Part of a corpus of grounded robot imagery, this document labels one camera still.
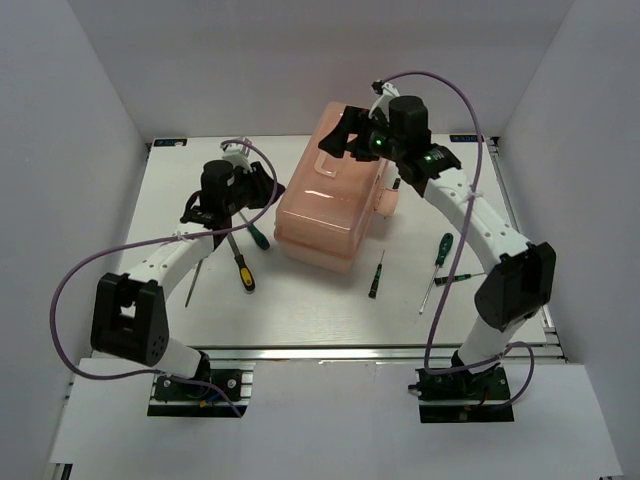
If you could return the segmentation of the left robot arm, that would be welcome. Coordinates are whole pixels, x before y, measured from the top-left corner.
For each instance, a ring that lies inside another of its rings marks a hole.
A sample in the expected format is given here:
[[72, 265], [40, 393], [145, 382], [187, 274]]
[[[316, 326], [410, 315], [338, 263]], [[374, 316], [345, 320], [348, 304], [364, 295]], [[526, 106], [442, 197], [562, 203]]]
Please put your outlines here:
[[219, 247], [236, 213], [267, 208], [284, 192], [258, 162], [207, 162], [200, 189], [186, 201], [171, 240], [132, 269], [99, 280], [92, 348], [176, 376], [188, 398], [205, 396], [212, 377], [204, 354], [170, 336], [166, 300], [192, 267]]

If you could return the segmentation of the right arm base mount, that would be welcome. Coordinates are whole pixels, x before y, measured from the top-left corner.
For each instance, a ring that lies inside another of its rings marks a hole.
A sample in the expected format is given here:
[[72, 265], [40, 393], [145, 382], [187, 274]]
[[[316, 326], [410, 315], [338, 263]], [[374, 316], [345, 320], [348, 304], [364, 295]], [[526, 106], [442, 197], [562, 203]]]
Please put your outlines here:
[[418, 399], [423, 424], [511, 423], [513, 407], [506, 372], [494, 366], [477, 375], [458, 372], [446, 375], [416, 370], [407, 390]]

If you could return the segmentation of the short green screwdriver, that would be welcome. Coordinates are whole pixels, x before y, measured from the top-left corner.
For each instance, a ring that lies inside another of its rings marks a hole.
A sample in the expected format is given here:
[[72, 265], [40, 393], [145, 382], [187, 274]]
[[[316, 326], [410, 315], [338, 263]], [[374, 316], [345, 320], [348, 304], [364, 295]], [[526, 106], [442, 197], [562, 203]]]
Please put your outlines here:
[[249, 220], [242, 212], [238, 213], [240, 219], [246, 224], [246, 230], [251, 235], [255, 244], [263, 251], [270, 249], [270, 243], [267, 237], [254, 225], [250, 224]]

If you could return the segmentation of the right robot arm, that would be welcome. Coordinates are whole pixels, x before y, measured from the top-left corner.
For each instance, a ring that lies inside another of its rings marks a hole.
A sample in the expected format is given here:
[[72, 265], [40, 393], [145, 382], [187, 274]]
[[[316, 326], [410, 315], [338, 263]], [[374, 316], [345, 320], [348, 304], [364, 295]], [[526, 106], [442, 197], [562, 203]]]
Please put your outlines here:
[[417, 96], [384, 94], [371, 108], [348, 106], [318, 143], [329, 155], [392, 161], [403, 181], [440, 211], [478, 258], [486, 277], [474, 295], [478, 317], [452, 359], [451, 384], [472, 399], [488, 385], [515, 332], [549, 302], [556, 253], [511, 228], [473, 187], [460, 160], [432, 141]]

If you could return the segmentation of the pink plastic toolbox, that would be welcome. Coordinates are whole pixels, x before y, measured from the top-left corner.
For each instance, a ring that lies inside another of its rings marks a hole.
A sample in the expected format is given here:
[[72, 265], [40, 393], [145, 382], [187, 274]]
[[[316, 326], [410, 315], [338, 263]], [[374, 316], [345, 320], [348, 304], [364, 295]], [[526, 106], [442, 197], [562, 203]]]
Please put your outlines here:
[[344, 109], [326, 106], [279, 199], [274, 230], [287, 256], [341, 274], [351, 270], [372, 216], [392, 216], [399, 199], [396, 187], [384, 185], [386, 160], [336, 159], [319, 149]]

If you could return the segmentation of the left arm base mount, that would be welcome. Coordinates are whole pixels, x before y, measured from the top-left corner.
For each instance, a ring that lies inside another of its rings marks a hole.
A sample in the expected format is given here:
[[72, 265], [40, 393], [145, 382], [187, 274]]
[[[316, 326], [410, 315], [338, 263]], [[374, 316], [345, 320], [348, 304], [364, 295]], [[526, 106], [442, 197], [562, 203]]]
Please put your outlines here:
[[253, 371], [213, 368], [209, 382], [216, 385], [238, 410], [212, 388], [174, 382], [167, 376], [154, 380], [147, 408], [149, 417], [239, 419], [247, 410], [252, 393]]

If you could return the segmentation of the small precision screwdriver angled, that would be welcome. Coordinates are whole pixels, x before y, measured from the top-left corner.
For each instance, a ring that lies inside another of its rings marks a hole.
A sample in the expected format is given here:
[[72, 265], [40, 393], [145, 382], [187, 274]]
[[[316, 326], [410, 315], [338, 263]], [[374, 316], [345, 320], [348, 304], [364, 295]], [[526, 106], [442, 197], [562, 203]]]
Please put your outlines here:
[[474, 277], [478, 277], [478, 276], [483, 276], [483, 273], [465, 273], [465, 274], [456, 274], [453, 275], [451, 277], [449, 276], [441, 276], [441, 277], [436, 277], [434, 279], [434, 285], [435, 286], [444, 286], [447, 284], [448, 281], [451, 281], [453, 283], [455, 282], [460, 282], [460, 281], [466, 281], [469, 279], [472, 279]]

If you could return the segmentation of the long green screwdriver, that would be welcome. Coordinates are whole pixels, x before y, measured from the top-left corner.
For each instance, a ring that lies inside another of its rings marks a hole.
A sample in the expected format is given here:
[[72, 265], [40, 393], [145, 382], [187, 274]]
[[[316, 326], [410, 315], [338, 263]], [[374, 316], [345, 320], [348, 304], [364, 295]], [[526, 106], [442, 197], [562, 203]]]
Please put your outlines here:
[[435, 284], [435, 279], [437, 277], [437, 274], [440, 270], [440, 268], [444, 265], [445, 260], [452, 248], [453, 245], [453, 240], [454, 240], [454, 235], [450, 232], [445, 233], [440, 242], [439, 242], [439, 246], [438, 246], [438, 251], [437, 251], [437, 255], [434, 261], [434, 270], [431, 276], [431, 279], [429, 281], [427, 290], [425, 292], [425, 295], [423, 297], [422, 303], [420, 305], [419, 311], [418, 313], [420, 315], [422, 315], [425, 311], [426, 308], [426, 303], [428, 301], [429, 295], [431, 293], [431, 290]]

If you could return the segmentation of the yellow black handled file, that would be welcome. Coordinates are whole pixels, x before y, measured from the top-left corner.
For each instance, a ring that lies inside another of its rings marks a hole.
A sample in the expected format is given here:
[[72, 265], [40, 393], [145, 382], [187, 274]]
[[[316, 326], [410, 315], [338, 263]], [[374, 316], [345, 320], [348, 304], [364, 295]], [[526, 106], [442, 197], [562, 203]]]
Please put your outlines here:
[[234, 238], [234, 235], [232, 233], [229, 233], [227, 235], [227, 241], [233, 252], [234, 261], [238, 267], [240, 280], [242, 282], [244, 289], [247, 292], [253, 292], [256, 288], [256, 282], [255, 282], [254, 276], [251, 270], [249, 269], [249, 267], [247, 266], [244, 255], [241, 253], [236, 243], [236, 240]]

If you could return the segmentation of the yellow black long screwdriver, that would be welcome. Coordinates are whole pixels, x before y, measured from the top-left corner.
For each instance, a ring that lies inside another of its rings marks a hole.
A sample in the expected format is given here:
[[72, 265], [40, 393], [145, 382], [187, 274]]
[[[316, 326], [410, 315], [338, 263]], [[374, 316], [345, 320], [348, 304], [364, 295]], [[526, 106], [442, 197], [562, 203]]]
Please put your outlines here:
[[191, 280], [191, 283], [190, 283], [190, 286], [189, 286], [189, 290], [188, 290], [188, 293], [187, 293], [187, 296], [186, 296], [186, 299], [185, 299], [184, 308], [188, 308], [189, 305], [190, 305], [190, 302], [191, 302], [191, 299], [192, 299], [192, 296], [193, 296], [197, 281], [199, 279], [199, 275], [200, 275], [200, 272], [201, 272], [201, 268], [202, 268], [203, 262], [204, 262], [204, 259], [200, 260], [197, 263], [196, 267], [195, 267], [195, 271], [194, 271], [194, 274], [193, 274], [193, 277], [192, 277], [192, 280]]

